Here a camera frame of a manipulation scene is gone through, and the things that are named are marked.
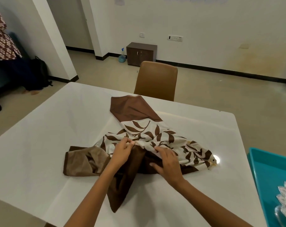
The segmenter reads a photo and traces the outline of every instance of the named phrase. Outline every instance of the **tiled floor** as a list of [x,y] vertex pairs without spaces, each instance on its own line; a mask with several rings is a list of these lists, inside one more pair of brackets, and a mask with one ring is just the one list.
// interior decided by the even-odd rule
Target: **tiled floor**
[[[138,67],[109,57],[69,51],[78,83],[133,93]],[[38,95],[16,89],[2,95],[0,135],[65,84],[54,81]],[[257,147],[286,156],[286,85],[237,76],[179,68],[175,101],[235,114],[246,151]],[[43,226],[44,223],[0,202],[0,227]]]

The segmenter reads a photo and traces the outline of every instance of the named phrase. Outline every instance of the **chair backrest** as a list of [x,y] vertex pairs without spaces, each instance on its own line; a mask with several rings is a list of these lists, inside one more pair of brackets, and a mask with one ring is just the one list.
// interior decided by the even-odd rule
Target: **chair backrest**
[[134,94],[174,101],[178,68],[157,62],[143,61]]

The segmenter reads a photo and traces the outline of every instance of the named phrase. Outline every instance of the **teal tray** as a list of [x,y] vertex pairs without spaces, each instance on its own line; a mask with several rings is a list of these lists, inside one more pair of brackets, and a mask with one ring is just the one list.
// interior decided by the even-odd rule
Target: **teal tray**
[[259,200],[269,227],[280,227],[274,208],[280,203],[276,195],[278,186],[286,181],[286,157],[257,148],[250,148],[247,155]]

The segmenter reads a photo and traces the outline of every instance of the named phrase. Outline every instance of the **white table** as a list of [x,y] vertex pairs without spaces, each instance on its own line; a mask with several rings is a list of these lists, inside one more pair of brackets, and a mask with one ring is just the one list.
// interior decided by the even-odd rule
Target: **white table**
[[[110,98],[124,95],[129,94],[69,83],[0,136],[0,200],[62,227],[97,180],[64,176],[64,154],[70,146],[93,146],[107,131],[118,131]],[[185,178],[251,225],[265,227],[234,115],[144,99],[167,125],[220,158],[212,170]],[[137,175],[116,213],[105,198],[96,226],[209,225],[159,175]]]

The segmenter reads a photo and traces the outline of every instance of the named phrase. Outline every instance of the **cabinet door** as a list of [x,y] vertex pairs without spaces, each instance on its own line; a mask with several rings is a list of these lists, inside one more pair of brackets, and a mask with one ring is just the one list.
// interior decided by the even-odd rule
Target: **cabinet door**
[[151,50],[139,50],[140,66],[143,61],[153,61],[153,51]]
[[127,63],[128,65],[141,65],[139,51],[137,49],[127,48]]

